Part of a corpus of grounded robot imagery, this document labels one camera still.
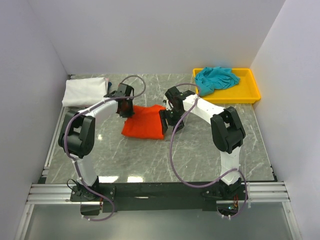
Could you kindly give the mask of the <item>orange t-shirt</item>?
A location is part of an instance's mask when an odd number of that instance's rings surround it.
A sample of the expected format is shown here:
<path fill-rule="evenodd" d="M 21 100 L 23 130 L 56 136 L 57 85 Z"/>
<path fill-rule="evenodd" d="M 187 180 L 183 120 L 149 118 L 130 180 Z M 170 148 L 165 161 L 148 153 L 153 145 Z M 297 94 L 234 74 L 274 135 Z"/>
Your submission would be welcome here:
<path fill-rule="evenodd" d="M 161 110 L 165 107 L 158 104 L 147 107 L 134 105 L 134 115 L 124 122 L 121 134 L 129 138 L 163 140 Z"/>

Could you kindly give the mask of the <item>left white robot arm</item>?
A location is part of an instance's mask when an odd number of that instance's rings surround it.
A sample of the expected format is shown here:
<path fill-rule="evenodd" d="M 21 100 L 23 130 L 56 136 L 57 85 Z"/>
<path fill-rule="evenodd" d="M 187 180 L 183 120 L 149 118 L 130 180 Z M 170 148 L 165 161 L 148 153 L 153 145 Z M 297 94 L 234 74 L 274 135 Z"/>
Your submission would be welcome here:
<path fill-rule="evenodd" d="M 118 89 L 105 95 L 101 101 L 83 110 L 69 110 L 64 117 L 58 137 L 58 145 L 71 156 L 77 172 L 77 182 L 82 195 L 88 201 L 96 200 L 100 195 L 99 177 L 92 160 L 88 157 L 96 139 L 96 126 L 113 114 L 122 118 L 134 115 L 134 88 L 121 83 Z"/>

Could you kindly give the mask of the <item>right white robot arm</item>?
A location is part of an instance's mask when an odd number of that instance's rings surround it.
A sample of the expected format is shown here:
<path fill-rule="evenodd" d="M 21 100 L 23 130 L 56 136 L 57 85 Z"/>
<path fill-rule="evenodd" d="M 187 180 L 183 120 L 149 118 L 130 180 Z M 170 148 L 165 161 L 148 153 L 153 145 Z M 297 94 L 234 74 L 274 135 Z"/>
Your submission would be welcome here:
<path fill-rule="evenodd" d="M 166 133 L 169 126 L 173 127 L 169 145 L 169 161 L 173 173 L 179 181 L 191 188 L 206 188 L 219 184 L 222 198 L 230 200 L 237 194 L 237 188 L 245 179 L 240 171 L 240 150 L 246 132 L 234 107 L 220 107 L 199 97 L 191 90 L 181 92 L 176 86 L 165 92 L 166 108 L 159 111 L 162 132 Z M 184 181 L 178 174 L 173 163 L 173 142 L 175 134 L 184 128 L 184 118 L 194 114 L 210 124 L 212 140 L 220 152 L 220 176 L 212 182 L 195 185 Z"/>

